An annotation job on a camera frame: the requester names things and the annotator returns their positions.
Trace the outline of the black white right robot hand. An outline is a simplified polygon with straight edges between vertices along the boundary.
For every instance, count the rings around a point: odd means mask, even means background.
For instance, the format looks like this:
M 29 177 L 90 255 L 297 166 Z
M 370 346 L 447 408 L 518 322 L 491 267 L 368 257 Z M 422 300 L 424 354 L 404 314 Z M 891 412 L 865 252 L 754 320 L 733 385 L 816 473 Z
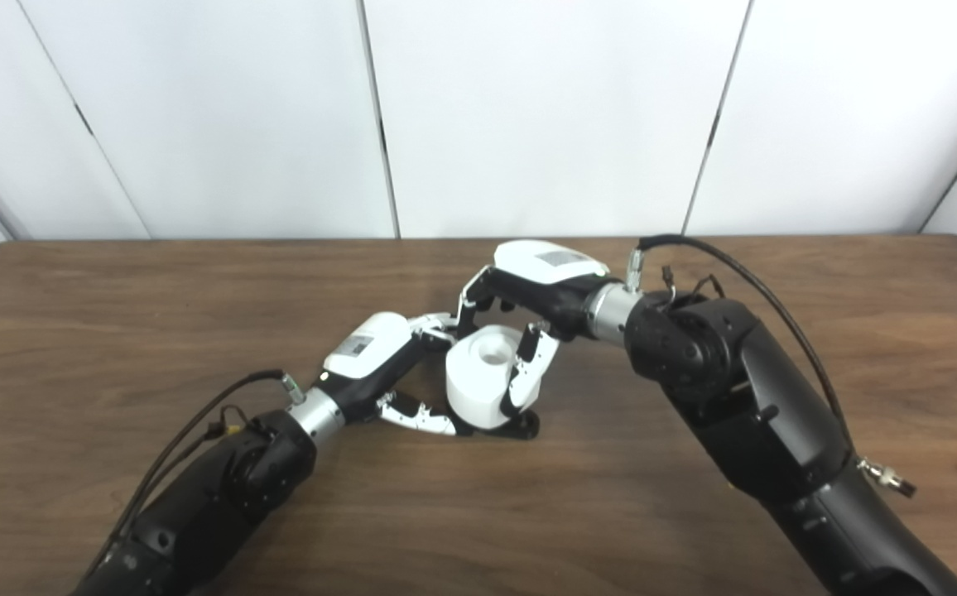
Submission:
M 495 401 L 500 414 L 520 416 L 560 345 L 589 336 L 587 302 L 609 281 L 607 265 L 587 254 L 547 241 L 513 240 L 498 245 L 493 261 L 464 284 L 457 302 L 460 339 L 478 331 L 476 314 L 495 301 L 536 316 L 509 359 L 507 386 Z

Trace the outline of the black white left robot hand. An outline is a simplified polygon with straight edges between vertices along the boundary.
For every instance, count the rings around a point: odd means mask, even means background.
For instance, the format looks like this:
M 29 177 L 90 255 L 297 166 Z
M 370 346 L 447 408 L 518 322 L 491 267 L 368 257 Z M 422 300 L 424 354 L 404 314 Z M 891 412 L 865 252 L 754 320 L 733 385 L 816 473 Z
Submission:
M 426 356 L 453 347 L 456 328 L 457 318 L 449 313 L 373 314 L 325 358 L 310 389 L 329 397 L 332 415 L 343 425 L 428 416 L 426 405 L 400 396 L 396 385 Z

